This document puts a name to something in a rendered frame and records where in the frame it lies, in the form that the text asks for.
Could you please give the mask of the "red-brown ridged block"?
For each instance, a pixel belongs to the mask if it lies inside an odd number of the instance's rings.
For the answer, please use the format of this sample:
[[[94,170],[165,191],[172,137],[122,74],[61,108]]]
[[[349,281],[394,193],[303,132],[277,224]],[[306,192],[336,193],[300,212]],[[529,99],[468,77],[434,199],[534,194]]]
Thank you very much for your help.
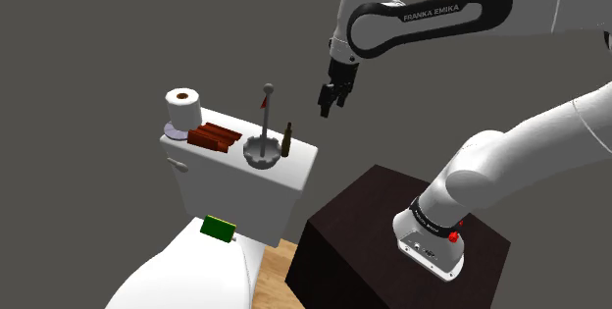
[[[237,131],[206,123],[188,132],[187,143],[212,151],[228,153],[230,147],[241,138],[242,134]]]

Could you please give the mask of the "dark brown robot stand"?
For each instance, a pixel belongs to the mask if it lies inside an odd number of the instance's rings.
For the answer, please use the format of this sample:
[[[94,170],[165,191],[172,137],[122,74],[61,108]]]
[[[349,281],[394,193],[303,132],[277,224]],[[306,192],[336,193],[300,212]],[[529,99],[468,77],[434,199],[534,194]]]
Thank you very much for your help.
[[[491,309],[511,243],[477,217],[451,282],[398,249],[392,219],[427,185],[375,165],[308,219],[285,278],[304,309]]]

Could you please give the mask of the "pale grey round disc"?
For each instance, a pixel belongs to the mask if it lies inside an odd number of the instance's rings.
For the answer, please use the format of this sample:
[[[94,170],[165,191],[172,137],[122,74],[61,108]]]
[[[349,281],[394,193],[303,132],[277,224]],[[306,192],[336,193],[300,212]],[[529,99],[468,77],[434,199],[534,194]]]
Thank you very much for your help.
[[[178,130],[171,122],[167,122],[164,126],[164,135],[172,140],[183,141],[188,139],[188,131]]]

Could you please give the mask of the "green rectangular sponge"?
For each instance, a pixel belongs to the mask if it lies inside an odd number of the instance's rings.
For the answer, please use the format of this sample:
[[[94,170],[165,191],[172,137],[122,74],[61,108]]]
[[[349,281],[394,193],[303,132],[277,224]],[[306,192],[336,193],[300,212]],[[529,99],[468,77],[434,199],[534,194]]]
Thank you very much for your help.
[[[230,243],[234,240],[236,225],[220,218],[207,215],[202,222],[200,232],[217,240]]]

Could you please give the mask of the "white toilet paper roll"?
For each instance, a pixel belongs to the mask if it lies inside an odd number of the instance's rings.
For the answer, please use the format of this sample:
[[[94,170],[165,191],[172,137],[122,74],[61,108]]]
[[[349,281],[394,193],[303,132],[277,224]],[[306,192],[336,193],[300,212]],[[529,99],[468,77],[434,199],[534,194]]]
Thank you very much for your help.
[[[165,99],[171,123],[176,130],[197,129],[202,124],[200,96],[191,88],[174,88]]]

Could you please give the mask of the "grey holder with flag pole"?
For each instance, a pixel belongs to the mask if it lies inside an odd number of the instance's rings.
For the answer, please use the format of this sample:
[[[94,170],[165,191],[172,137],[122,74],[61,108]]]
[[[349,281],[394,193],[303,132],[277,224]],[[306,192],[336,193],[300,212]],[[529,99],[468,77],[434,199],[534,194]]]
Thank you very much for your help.
[[[259,136],[250,136],[243,145],[243,157],[246,162],[257,170],[271,169],[281,157],[279,141],[268,136],[271,97],[274,86],[266,83],[263,87],[265,93],[261,108],[264,110],[263,124]]]

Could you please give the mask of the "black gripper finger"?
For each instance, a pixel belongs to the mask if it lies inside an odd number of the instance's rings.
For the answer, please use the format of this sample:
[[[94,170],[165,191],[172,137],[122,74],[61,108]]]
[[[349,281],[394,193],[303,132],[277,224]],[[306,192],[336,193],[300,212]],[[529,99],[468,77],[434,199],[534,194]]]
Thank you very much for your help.
[[[348,97],[348,95],[351,93],[352,91],[352,87],[353,87],[353,83],[352,82],[347,82],[344,84],[339,84],[337,86],[337,99],[336,99],[336,105],[338,107],[343,107],[346,101],[346,98]]]
[[[327,118],[329,116],[330,108],[333,102],[335,101],[335,99],[336,99],[336,92],[335,92],[334,85],[331,83],[323,84],[320,94],[319,94],[319,98],[318,98],[318,105],[321,108],[320,110],[321,117]]]

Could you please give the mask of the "dark olive small bottle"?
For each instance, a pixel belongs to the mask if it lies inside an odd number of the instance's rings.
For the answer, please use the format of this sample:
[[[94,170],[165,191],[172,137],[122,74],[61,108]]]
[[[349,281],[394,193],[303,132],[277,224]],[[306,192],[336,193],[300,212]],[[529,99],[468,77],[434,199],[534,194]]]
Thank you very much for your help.
[[[283,139],[281,142],[280,154],[282,157],[287,157],[289,155],[291,137],[292,137],[292,123],[288,122],[286,124],[286,128],[283,133]]]

